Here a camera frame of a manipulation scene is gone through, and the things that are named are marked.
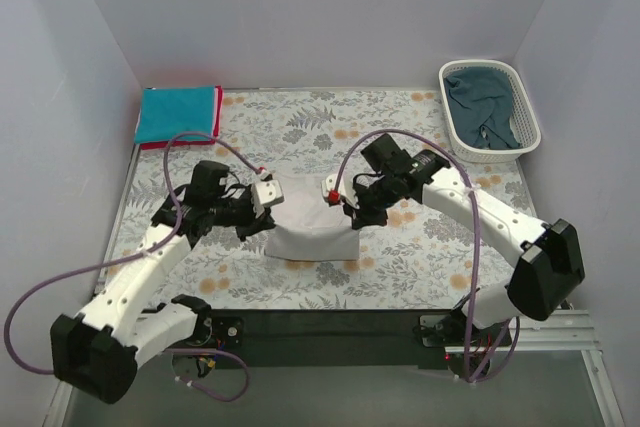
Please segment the white t shirt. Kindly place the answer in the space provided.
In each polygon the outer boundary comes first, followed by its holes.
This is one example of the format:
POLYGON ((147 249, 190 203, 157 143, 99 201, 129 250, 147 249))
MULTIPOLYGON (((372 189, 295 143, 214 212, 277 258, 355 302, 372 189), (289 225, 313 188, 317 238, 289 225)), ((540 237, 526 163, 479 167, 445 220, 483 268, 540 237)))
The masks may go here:
POLYGON ((290 261, 352 261, 359 258, 359 232, 338 206, 324 199, 324 174, 276 173, 284 202, 271 208, 275 227, 264 253, 290 261))

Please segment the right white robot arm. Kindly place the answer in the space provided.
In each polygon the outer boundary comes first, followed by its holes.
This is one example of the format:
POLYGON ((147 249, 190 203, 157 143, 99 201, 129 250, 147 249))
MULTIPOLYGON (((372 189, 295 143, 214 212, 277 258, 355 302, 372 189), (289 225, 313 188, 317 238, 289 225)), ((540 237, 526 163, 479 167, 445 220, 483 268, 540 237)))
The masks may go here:
POLYGON ((434 144, 415 155, 393 139, 393 130, 372 132, 356 142, 371 168, 371 183, 327 184, 325 198, 342 204, 353 229, 384 226, 387 211, 401 200, 437 210, 473 234, 471 287, 434 326, 424 328, 442 345, 475 344, 489 329, 526 317, 546 320, 585 279, 576 228, 564 219, 548 223, 509 207, 473 187, 463 167, 434 144), (478 284, 480 245, 496 250, 512 267, 511 277, 489 287, 478 284))

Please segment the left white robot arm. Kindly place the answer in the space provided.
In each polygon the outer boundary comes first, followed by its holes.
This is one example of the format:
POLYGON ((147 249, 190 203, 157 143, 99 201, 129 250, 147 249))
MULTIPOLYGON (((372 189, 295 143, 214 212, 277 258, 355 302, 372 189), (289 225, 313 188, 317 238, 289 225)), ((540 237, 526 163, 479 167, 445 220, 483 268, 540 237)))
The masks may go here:
POLYGON ((216 342, 222 326, 202 299, 178 295, 148 317, 148 302, 171 271, 215 227, 231 227, 244 241, 274 228, 280 183, 260 171, 250 185, 230 184, 228 166, 201 161, 187 184, 170 188, 133 260, 75 316, 50 329, 54 375, 106 403, 119 401, 140 367, 165 349, 185 345, 192 355, 216 342))

